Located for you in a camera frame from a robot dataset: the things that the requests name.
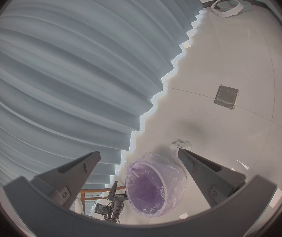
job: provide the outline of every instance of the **clear plastic wrapper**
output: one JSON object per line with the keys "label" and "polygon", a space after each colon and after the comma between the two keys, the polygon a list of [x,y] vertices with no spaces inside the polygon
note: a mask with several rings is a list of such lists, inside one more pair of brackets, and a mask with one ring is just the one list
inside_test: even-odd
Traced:
{"label": "clear plastic wrapper", "polygon": [[147,153],[128,166],[125,185],[129,202],[138,214],[160,217],[181,202],[186,174],[166,158]]}

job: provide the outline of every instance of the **curtain fold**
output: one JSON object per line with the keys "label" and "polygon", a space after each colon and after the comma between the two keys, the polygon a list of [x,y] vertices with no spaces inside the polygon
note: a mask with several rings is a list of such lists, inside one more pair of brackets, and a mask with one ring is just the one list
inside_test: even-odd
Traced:
{"label": "curtain fold", "polygon": [[99,150],[109,183],[199,0],[12,0],[0,16],[0,185]]}

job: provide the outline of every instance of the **purple trash bag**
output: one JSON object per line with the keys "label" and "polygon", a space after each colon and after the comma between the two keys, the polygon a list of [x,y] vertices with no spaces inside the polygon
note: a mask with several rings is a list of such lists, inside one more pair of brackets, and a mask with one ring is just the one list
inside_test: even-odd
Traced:
{"label": "purple trash bag", "polygon": [[149,152],[128,166],[125,186],[138,214],[160,217],[181,202],[186,174],[166,158]]}

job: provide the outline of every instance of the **curtain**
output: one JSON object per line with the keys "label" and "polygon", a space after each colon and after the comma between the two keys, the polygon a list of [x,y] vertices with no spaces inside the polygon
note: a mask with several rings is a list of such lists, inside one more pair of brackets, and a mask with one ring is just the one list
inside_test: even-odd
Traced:
{"label": "curtain", "polygon": [[115,175],[199,0],[12,0],[0,16],[0,185],[92,151]]}

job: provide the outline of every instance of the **paper scrap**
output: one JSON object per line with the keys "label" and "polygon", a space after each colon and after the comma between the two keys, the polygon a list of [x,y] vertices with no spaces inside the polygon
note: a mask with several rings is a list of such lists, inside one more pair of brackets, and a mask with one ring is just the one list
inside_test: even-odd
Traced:
{"label": "paper scrap", "polygon": [[269,205],[274,208],[274,206],[278,203],[278,201],[281,198],[281,196],[282,196],[282,191],[278,188],[276,190],[273,198],[271,199]]}
{"label": "paper scrap", "polygon": [[248,167],[248,166],[246,166],[245,164],[243,164],[243,163],[242,163],[242,162],[240,162],[239,160],[236,160],[236,161],[238,161],[239,163],[241,163],[241,164],[243,165],[243,167],[244,167],[244,168],[249,169],[249,167]]}
{"label": "paper scrap", "polygon": [[184,48],[189,48],[189,47],[191,47],[191,44],[187,40],[186,42],[184,42],[183,46],[184,46]]}
{"label": "paper scrap", "polygon": [[188,218],[188,215],[187,215],[187,213],[185,212],[183,215],[180,215],[179,217],[180,217],[180,219],[187,219],[187,218]]}

